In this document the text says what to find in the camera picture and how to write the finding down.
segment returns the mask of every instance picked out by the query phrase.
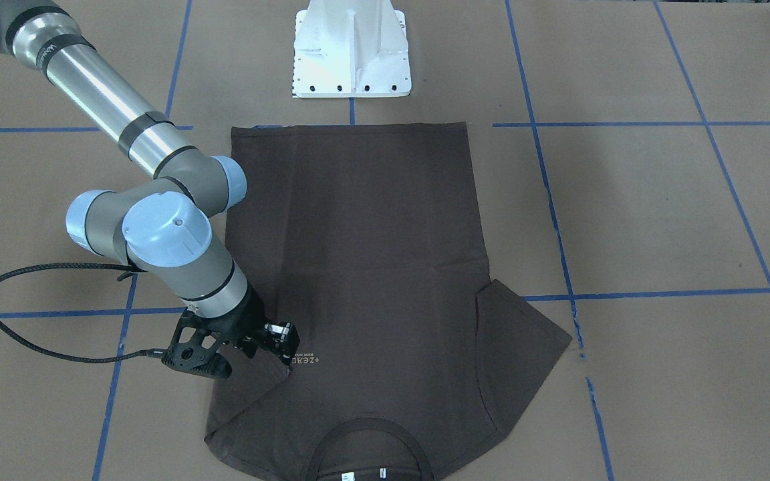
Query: floor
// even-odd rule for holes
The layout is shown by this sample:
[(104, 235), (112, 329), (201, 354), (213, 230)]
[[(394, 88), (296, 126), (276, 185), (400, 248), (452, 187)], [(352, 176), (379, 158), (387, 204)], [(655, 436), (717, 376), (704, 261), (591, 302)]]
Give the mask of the floor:
[[(306, 0), (61, 0), (195, 145), (231, 126), (469, 123), (491, 274), (575, 336), (507, 441), (451, 479), (770, 479), (770, 3), (394, 0), (414, 88), (294, 100)], [(0, 273), (95, 261), (64, 213), (146, 182), (0, 55)], [(216, 219), (223, 232), (223, 219)], [(163, 347), (156, 279), (40, 273), (0, 312), (43, 346)], [(250, 479), (201, 438), (207, 380), (76, 365), (0, 332), (0, 479)]]

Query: t-shirt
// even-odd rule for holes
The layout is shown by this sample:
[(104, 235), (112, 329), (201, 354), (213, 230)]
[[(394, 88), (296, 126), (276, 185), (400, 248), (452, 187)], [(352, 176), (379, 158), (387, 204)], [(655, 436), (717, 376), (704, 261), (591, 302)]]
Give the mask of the t-shirt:
[(229, 348), (205, 441), (269, 481), (441, 479), (507, 436), (571, 337), (489, 279), (464, 123), (233, 128), (226, 245), (293, 371)]

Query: blue tape line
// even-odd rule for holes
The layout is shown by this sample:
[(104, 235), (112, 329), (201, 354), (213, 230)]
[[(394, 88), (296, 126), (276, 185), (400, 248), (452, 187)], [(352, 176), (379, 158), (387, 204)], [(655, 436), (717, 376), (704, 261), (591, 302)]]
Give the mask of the blue tape line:
[[(135, 289), (138, 284), (138, 274), (132, 276), (129, 284), (129, 294), (126, 296), (126, 312), (123, 315), (123, 321), (120, 323), (120, 337), (118, 338), (118, 356), (123, 355), (123, 346), (126, 340), (126, 332), (129, 330), (129, 317), (132, 311), (132, 302), (135, 299)], [(94, 460), (94, 475), (92, 481), (98, 481), (100, 471), (103, 468), (103, 457), (106, 454), (106, 441), (109, 439), (109, 426), (112, 420), (112, 410), (115, 407), (115, 395), (117, 394), (117, 381), (120, 377), (120, 361), (115, 363), (115, 369), (112, 372), (112, 381), (109, 386), (109, 399), (106, 400), (106, 414), (103, 418), (103, 429), (100, 430), (100, 442), (97, 447), (97, 458)]]
[(602, 413), (599, 412), (599, 404), (596, 402), (596, 389), (589, 376), (586, 380), (587, 390), (590, 391), (590, 404), (593, 405), (593, 417), (596, 419), (596, 430), (599, 432), (599, 444), (602, 445), (602, 457), (605, 459), (605, 471), (608, 472), (608, 481), (614, 481), (614, 468), (611, 466), (611, 454), (608, 453), (608, 441), (605, 439), (605, 424), (602, 423)]
[(577, 293), (575, 299), (643, 299), (652, 297), (699, 297), (707, 295), (756, 295), (770, 293), (769, 287), (753, 287), (752, 289), (703, 289), (685, 291), (648, 291), (623, 293)]
[(770, 126), (770, 121), (727, 121), (727, 122), (493, 122), (492, 127), (702, 127), (715, 126)]
[(537, 149), (537, 159), (540, 164), (540, 171), (543, 173), (543, 185), (548, 195), (548, 211), (551, 215), (551, 222), (554, 232), (557, 235), (557, 247), (560, 251), (560, 266), (563, 268), (563, 278), (566, 282), (566, 293), (569, 295), (569, 307), (572, 310), (572, 323), (575, 325), (575, 337), (578, 338), (578, 347), (584, 348), (584, 338), (581, 335), (581, 325), (578, 323), (578, 308), (575, 307), (575, 297), (572, 293), (572, 280), (569, 277), (569, 266), (566, 264), (566, 254), (563, 249), (563, 238), (560, 236), (560, 225), (557, 222), (557, 213), (554, 210), (554, 198), (551, 192), (551, 184), (548, 182), (548, 173), (546, 170), (545, 159), (543, 157), (543, 146), (540, 144), (540, 135), (537, 131), (537, 119), (534, 116), (534, 107), (531, 101), (531, 91), (528, 88), (528, 79), (525, 75), (525, 65), (522, 64), (522, 50), (519, 48), (519, 38), (516, 36), (516, 25), (513, 23), (513, 10), (510, 8), (510, 0), (504, 0), (507, 6), (507, 19), (510, 22), (510, 34), (513, 36), (513, 49), (516, 51), (516, 62), (519, 64), (519, 75), (522, 78), (522, 89), (525, 91), (525, 104), (528, 108), (528, 118), (531, 119), (531, 130), (534, 135), (534, 146)]
[(708, 121), (709, 125), (723, 126), (757, 126), (757, 125), (770, 125), (770, 121), (729, 121), (729, 122), (716, 122)]
[(523, 295), (525, 302), (569, 301), (569, 295)]
[(712, 128), (709, 126), (709, 123), (706, 122), (706, 114), (703, 112), (703, 108), (700, 105), (700, 100), (697, 98), (697, 94), (694, 91), (694, 85), (691, 83), (691, 78), (688, 76), (688, 70), (685, 68), (685, 65), (682, 63), (682, 57), (679, 55), (679, 50), (676, 48), (676, 42), (673, 41), (673, 36), (670, 33), (670, 28), (667, 27), (667, 22), (664, 19), (664, 15), (661, 13), (661, 8), (658, 5), (658, 2), (653, 2), (653, 6), (655, 6), (655, 12), (658, 14), (658, 18), (661, 21), (661, 25), (664, 28), (664, 31), (667, 35), (667, 40), (670, 41), (670, 46), (673, 50), (673, 55), (676, 56), (676, 62), (679, 64), (679, 68), (682, 70), (682, 76), (685, 78), (685, 83), (688, 84), (688, 90), (691, 92), (691, 97), (694, 100), (694, 105), (697, 107), (697, 112), (700, 113), (700, 118), (702, 118), (703, 123), (706, 127), (706, 132), (709, 134), (709, 142), (712, 143), (712, 149), (715, 150), (715, 156), (718, 158), (718, 164), (721, 165), (721, 172), (724, 174), (725, 180), (727, 180), (727, 186), (730, 188), (730, 194), (733, 195), (733, 200), (736, 203), (737, 209), (739, 209), (739, 215), (742, 216), (742, 222), (745, 223), (745, 229), (748, 231), (748, 237), (751, 238), (751, 243), (753, 244), (754, 251), (757, 253), (757, 258), (760, 261), (760, 265), (762, 267), (762, 273), (765, 274), (766, 281), (768, 282), (768, 287), (770, 287), (770, 271), (768, 271), (768, 266), (765, 262), (765, 257), (762, 255), (759, 243), (757, 242), (757, 237), (754, 235), (753, 228), (751, 227), (751, 223), (748, 220), (748, 216), (745, 214), (745, 208), (742, 207), (742, 201), (739, 198), (739, 194), (736, 192), (736, 186), (733, 185), (733, 179), (730, 177), (730, 172), (727, 170), (727, 164), (724, 162), (724, 156), (721, 155), (721, 149), (718, 148), (718, 143), (715, 141), (715, 135), (712, 134)]
[(181, 314), (184, 310), (186, 310), (186, 307), (141, 307), (132, 309), (132, 314)]
[(180, 28), (180, 43), (177, 45), (177, 58), (174, 59), (174, 73), (171, 74), (168, 100), (165, 103), (165, 116), (167, 118), (171, 117), (171, 105), (174, 103), (174, 92), (177, 90), (177, 74), (180, 73), (180, 61), (183, 59), (183, 49), (186, 46), (186, 31), (189, 30), (190, 13), (192, 13), (192, 0), (187, 0), (186, 13), (183, 13), (183, 27)]

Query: folded sleeve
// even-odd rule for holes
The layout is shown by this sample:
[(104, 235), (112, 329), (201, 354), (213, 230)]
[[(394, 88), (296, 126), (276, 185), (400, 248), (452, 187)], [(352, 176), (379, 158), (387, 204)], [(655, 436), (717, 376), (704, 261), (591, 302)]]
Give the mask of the folded sleeve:
[(477, 293), (477, 381), (503, 435), (516, 426), (571, 340), (500, 281)]
[(217, 379), (213, 383), (207, 415), (208, 439), (273, 387), (287, 380), (290, 374), (287, 366), (272, 353), (259, 350), (253, 359), (248, 359), (244, 353), (232, 347), (222, 347), (220, 352), (231, 363), (233, 371), (229, 378)]

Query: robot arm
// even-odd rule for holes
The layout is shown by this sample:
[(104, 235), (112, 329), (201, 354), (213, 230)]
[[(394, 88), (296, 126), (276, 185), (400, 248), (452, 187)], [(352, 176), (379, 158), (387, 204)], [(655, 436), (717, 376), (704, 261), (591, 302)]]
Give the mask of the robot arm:
[[(207, 220), (245, 197), (239, 165), (192, 146), (55, 3), (0, 0), (0, 52), (39, 70), (152, 177), (119, 194), (79, 195), (68, 209), (67, 229), (95, 255), (156, 274), (186, 304), (162, 362), (227, 377), (230, 365), (217, 348), (232, 344), (249, 357), (258, 347), (269, 350), (290, 366), (299, 345), (293, 325), (266, 319), (263, 302)], [(186, 327), (195, 328), (188, 341), (180, 338)], [(203, 347), (208, 335), (217, 341)]]

